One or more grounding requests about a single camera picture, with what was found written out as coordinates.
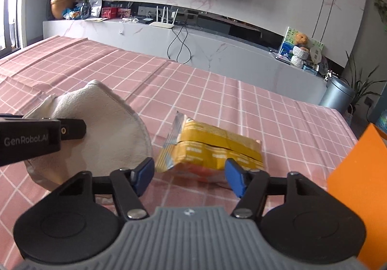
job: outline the gold pot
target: gold pot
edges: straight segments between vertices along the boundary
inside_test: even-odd
[[[57,20],[63,19],[62,12],[67,8],[72,8],[75,0],[51,0],[51,11]]]

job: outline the window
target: window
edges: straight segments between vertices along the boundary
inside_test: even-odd
[[[0,0],[0,57],[20,47],[16,3],[17,0]]]

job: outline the orange paper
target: orange paper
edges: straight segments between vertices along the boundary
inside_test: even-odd
[[[371,270],[387,262],[387,136],[370,124],[345,160],[328,177],[328,192],[366,225],[358,256]]]

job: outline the silver trash can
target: silver trash can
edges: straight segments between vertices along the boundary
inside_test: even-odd
[[[355,97],[355,91],[338,78],[332,77],[327,83],[327,90],[320,101],[320,106],[336,109],[341,115]]]

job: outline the yellow snack package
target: yellow snack package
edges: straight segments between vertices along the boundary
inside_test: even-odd
[[[224,163],[233,158],[245,169],[263,169],[259,141],[198,122],[177,112],[156,161],[156,171],[203,182],[224,183]]]

